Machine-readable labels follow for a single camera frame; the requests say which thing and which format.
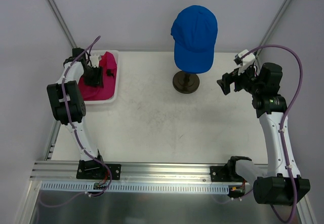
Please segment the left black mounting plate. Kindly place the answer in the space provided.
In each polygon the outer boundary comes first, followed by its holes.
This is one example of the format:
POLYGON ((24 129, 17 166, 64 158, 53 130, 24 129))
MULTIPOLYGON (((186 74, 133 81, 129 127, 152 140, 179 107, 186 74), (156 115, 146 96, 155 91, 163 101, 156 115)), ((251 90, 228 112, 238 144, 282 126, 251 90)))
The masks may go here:
POLYGON ((102 164, 92 161, 79 161, 76 178, 87 180, 120 180, 121 164, 106 164, 106 166, 109 168, 111 176, 102 164))

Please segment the pink cap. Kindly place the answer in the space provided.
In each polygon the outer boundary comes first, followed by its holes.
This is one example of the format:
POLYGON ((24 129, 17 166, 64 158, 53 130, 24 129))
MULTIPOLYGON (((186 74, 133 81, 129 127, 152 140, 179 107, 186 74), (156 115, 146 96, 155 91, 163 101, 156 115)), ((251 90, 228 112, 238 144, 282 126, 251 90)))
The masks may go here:
POLYGON ((116 79, 103 76, 103 87, 90 87, 84 84, 84 78, 80 78, 78 87, 84 101, 98 101, 110 99, 115 92, 116 79))
POLYGON ((117 63, 112 53, 105 52, 104 55, 101 56, 99 66, 103 68, 104 75, 116 79, 117 63))

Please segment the white plastic basket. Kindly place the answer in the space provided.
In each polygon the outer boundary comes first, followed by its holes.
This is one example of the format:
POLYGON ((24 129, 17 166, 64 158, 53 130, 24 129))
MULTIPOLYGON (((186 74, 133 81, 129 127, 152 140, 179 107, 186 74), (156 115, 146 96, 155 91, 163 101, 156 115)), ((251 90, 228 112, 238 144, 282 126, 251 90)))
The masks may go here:
POLYGON ((91 87, 80 78, 78 87, 86 105, 112 103, 117 97, 120 55, 117 50, 94 50, 92 64, 103 67, 103 87, 91 87))

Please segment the black mounting plate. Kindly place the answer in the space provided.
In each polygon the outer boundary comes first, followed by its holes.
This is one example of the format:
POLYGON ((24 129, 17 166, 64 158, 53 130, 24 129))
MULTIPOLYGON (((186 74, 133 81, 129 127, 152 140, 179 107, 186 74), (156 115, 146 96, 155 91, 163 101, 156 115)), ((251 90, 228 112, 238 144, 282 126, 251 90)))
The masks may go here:
POLYGON ((210 177, 212 182, 243 182, 243 178, 236 174, 232 167, 210 166, 210 177))
POLYGON ((87 180, 120 180, 121 164, 106 164, 106 166, 109 168, 111 176, 102 164, 92 161, 79 161, 76 178, 87 180))

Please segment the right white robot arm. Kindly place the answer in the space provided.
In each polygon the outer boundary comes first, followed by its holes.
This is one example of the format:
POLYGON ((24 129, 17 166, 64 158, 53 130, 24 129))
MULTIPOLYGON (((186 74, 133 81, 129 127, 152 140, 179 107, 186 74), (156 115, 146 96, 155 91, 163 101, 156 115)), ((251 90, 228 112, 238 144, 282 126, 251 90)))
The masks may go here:
POLYGON ((309 191, 310 181, 302 178, 294 161, 288 134, 287 103, 279 95, 282 67, 274 63, 262 65, 258 75, 250 65, 240 73, 236 68, 217 81, 225 95, 234 84, 236 92, 252 95, 252 105, 261 124, 267 150, 268 167, 263 171, 249 157, 232 156, 216 175, 222 179, 253 185, 257 203, 291 206, 309 191))

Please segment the blue cap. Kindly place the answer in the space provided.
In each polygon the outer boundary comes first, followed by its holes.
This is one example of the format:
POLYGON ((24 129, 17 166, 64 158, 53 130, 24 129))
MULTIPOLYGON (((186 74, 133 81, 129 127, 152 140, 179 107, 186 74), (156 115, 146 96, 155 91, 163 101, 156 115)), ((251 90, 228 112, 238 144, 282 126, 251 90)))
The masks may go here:
POLYGON ((209 71, 217 35, 217 18, 209 9, 199 5, 183 9, 171 27, 176 66, 187 73, 209 71))

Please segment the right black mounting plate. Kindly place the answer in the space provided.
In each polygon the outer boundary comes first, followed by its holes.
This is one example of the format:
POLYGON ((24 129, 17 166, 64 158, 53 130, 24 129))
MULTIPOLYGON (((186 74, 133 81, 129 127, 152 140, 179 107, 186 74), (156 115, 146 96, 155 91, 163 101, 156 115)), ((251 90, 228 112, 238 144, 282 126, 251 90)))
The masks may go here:
POLYGON ((243 182, 243 178, 236 174, 232 167, 210 166, 210 177, 212 182, 243 182))

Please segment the aluminium rail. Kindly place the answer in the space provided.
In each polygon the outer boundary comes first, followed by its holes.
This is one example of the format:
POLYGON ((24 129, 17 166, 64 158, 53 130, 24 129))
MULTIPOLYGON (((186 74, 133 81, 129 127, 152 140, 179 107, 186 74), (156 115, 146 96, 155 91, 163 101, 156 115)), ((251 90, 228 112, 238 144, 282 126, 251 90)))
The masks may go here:
MULTIPOLYGON (((212 182, 210 166, 224 164, 177 164, 177 163, 123 163, 122 183, 171 183, 171 184, 238 184, 241 182, 212 182)), ((37 161, 30 180, 77 181, 78 161, 37 161)))

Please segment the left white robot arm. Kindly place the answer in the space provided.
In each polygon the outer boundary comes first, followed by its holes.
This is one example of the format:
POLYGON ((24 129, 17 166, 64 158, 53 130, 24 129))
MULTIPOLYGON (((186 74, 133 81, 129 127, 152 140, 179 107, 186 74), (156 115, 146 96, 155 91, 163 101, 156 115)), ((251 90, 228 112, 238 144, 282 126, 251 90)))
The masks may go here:
POLYGON ((86 53, 82 48, 72 49, 72 56, 63 63, 62 76, 56 83, 47 85, 47 94, 55 120, 68 129, 79 151, 77 179, 105 181, 109 173, 87 130, 86 105, 78 86, 83 79, 87 86, 103 87, 103 69, 88 65, 86 53))

